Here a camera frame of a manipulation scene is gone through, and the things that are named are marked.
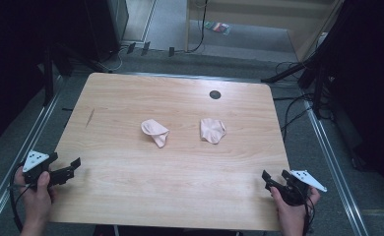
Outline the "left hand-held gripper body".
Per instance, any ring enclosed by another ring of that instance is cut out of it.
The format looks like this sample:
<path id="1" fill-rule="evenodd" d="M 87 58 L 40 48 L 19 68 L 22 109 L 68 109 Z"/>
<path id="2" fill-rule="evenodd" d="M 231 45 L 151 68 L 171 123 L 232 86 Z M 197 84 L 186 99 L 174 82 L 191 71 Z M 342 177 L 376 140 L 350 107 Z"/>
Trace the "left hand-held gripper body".
<path id="1" fill-rule="evenodd" d="M 49 168 L 47 159 L 49 154 L 41 153 L 35 150 L 31 150 L 23 166 L 23 174 L 26 184 L 32 188 L 37 188 L 38 178 L 44 172 L 47 171 L 50 176 L 48 186 L 63 185 L 69 179 L 74 177 L 74 171 L 70 168 L 70 165 L 61 169 L 52 171 Z"/>

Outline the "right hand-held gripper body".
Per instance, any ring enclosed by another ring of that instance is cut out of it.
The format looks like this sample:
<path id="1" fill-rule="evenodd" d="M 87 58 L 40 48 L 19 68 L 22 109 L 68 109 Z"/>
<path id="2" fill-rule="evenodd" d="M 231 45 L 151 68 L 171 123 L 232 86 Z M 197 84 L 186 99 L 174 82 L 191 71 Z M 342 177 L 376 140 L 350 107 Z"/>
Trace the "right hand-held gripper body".
<path id="1" fill-rule="evenodd" d="M 314 187 L 322 192 L 328 189 L 323 186 L 306 170 L 291 170 L 289 173 L 293 176 L 293 183 L 284 185 L 273 180 L 275 188 L 277 188 L 286 204 L 297 207 L 305 204 L 308 198 L 309 187 Z"/>

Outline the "pink sock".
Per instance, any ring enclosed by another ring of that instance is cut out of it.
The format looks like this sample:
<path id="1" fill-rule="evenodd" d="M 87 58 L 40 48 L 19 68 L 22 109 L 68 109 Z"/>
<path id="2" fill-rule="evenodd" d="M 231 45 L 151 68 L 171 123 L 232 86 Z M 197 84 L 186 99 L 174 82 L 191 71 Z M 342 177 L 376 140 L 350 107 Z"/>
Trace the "pink sock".
<path id="1" fill-rule="evenodd" d="M 200 121 L 200 137 L 203 141 L 217 145 L 225 134 L 226 128 L 221 120 L 205 118 Z"/>
<path id="2" fill-rule="evenodd" d="M 143 121 L 141 129 L 144 134 L 150 136 L 159 148 L 163 148 L 166 143 L 166 138 L 169 130 L 154 119 Z"/>

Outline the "person's right hand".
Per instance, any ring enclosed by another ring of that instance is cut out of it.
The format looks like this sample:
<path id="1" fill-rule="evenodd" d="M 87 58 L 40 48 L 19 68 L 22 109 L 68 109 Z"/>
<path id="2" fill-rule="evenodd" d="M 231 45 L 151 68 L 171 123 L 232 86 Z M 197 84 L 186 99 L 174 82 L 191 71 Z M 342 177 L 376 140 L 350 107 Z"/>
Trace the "person's right hand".
<path id="1" fill-rule="evenodd" d="M 305 220 L 313 213 L 315 205 L 320 200 L 320 194 L 314 187 L 309 187 L 310 196 L 304 206 L 289 206 L 284 202 L 279 190 L 271 188 L 271 195 L 277 207 L 278 220 L 281 230 L 296 230 L 304 233 Z"/>

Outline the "person's left hand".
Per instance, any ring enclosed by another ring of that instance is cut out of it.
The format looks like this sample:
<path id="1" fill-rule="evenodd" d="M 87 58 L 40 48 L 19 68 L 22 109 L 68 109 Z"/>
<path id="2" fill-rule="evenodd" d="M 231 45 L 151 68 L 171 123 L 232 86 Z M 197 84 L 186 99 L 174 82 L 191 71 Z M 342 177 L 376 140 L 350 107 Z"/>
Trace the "person's left hand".
<path id="1" fill-rule="evenodd" d="M 56 193 L 48 187 L 50 176 L 44 171 L 38 178 L 37 189 L 23 193 L 26 218 L 25 225 L 46 225 Z"/>

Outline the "black metal stand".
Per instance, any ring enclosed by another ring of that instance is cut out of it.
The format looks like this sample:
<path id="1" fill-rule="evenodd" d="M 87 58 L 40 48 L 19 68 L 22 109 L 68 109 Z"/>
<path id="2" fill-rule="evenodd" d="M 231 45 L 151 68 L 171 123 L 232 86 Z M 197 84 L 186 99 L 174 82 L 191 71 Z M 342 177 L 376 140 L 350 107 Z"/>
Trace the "black metal stand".
<path id="1" fill-rule="evenodd" d="M 44 106 L 52 101 L 54 95 L 53 65 L 56 65 L 61 75 L 70 76 L 72 67 L 68 58 L 71 57 L 92 69 L 94 72 L 111 72 L 110 69 L 105 69 L 103 66 L 95 64 L 82 54 L 61 43 L 47 45 L 44 49 L 43 56 Z"/>
<path id="2" fill-rule="evenodd" d="M 311 56 L 271 78 L 262 79 L 261 82 L 275 83 L 304 70 L 297 83 L 301 89 L 308 89 L 314 83 L 313 112 L 317 118 L 320 118 L 321 93 L 326 79 L 326 72 L 328 71 L 327 61 L 331 58 L 332 50 L 338 44 L 338 38 L 341 36 L 345 24 L 346 20 L 344 18 L 337 19 L 326 38 Z"/>

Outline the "black curtain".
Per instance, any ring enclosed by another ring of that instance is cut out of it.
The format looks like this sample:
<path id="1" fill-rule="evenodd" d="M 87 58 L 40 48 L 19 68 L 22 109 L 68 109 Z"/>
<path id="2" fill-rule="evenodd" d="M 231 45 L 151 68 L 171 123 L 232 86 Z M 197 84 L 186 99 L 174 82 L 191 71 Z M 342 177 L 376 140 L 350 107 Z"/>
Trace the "black curtain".
<path id="1" fill-rule="evenodd" d="M 384 0 L 345 0 L 329 90 L 352 123 L 354 156 L 384 177 Z"/>
<path id="2" fill-rule="evenodd" d="M 38 65 L 50 60 L 71 73 L 61 32 L 78 0 L 0 0 L 0 137 L 48 80 Z"/>

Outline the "dark cabinet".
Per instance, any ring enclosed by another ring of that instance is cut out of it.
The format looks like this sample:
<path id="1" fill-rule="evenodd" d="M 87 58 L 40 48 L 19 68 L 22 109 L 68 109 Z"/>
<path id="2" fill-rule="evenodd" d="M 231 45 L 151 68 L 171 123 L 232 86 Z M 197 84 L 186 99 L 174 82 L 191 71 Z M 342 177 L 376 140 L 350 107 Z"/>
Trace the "dark cabinet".
<path id="1" fill-rule="evenodd" d="M 84 0 L 88 13 L 89 49 L 93 59 L 104 61 L 116 54 L 129 20 L 126 0 Z"/>

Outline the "colourful packet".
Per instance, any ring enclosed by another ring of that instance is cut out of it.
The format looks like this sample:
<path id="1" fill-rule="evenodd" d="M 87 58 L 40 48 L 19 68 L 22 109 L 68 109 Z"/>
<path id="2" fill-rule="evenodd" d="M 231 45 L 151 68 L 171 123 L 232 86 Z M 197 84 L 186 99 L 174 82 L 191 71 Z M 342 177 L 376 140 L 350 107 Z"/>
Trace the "colourful packet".
<path id="1" fill-rule="evenodd" d="M 230 32 L 229 25 L 219 22 L 204 22 L 204 28 L 224 35 L 229 35 Z"/>

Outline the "metal floor rail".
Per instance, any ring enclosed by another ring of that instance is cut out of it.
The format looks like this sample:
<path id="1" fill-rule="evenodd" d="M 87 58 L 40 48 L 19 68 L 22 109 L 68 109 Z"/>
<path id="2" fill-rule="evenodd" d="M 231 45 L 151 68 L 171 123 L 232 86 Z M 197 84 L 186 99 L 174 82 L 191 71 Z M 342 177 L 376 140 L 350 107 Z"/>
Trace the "metal floor rail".
<path id="1" fill-rule="evenodd" d="M 51 100 L 43 105 L 44 93 L 36 95 L 0 139 L 0 217 L 9 202 L 11 175 L 38 142 L 67 81 L 55 76 Z"/>
<path id="2" fill-rule="evenodd" d="M 369 236 L 369 232 L 366 228 L 360 209 L 353 197 L 351 188 L 346 181 L 345 175 L 338 162 L 338 159 L 336 158 L 335 152 L 330 144 L 323 124 L 316 118 L 313 111 L 313 106 L 309 101 L 304 101 L 304 106 L 308 109 L 307 113 L 310 123 L 326 159 L 328 169 L 337 188 L 337 192 L 341 199 L 345 213 L 352 227 L 353 234 L 354 236 Z"/>

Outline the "beige wooden frame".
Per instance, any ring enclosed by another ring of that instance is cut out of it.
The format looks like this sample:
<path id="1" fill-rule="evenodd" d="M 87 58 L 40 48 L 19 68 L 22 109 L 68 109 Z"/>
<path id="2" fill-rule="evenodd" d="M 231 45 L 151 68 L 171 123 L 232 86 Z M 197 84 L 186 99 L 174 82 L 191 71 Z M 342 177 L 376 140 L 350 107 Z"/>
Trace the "beige wooden frame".
<path id="1" fill-rule="evenodd" d="M 288 31 L 298 61 L 308 58 L 320 34 L 329 30 L 345 0 L 186 0 L 185 43 L 191 20 L 258 26 Z"/>

